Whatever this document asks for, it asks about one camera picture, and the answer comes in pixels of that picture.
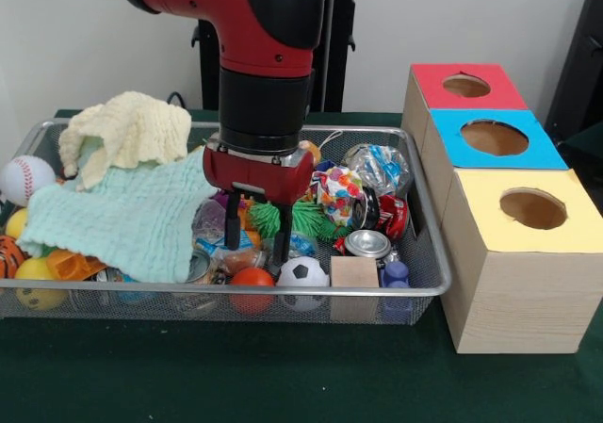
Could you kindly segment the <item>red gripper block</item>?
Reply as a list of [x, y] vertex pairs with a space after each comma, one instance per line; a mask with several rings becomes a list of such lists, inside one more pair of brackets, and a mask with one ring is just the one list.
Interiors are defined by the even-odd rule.
[[313, 173], [314, 157], [301, 150], [296, 165], [283, 166], [229, 155], [204, 148], [205, 178], [214, 187], [227, 190], [225, 215], [225, 246], [238, 249], [241, 221], [238, 215], [241, 192], [262, 194], [271, 203], [278, 204], [279, 229], [274, 237], [272, 264], [281, 266], [288, 260], [293, 225], [293, 206], [303, 196]]

